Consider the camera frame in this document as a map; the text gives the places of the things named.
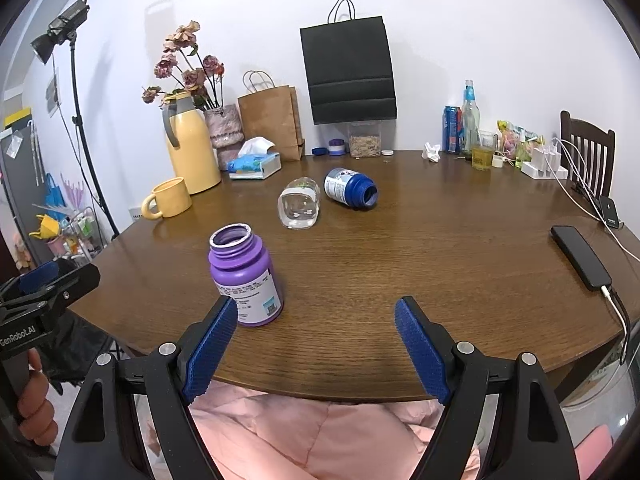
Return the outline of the person's left hand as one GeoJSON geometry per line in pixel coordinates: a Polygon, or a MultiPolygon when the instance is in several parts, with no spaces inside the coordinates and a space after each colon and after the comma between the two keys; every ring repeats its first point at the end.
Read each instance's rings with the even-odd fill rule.
{"type": "Polygon", "coordinates": [[[54,420],[54,407],[47,399],[49,381],[42,372],[40,355],[36,349],[27,352],[29,381],[17,402],[23,419],[18,425],[22,436],[39,446],[49,446],[58,435],[58,424],[54,420]]]}

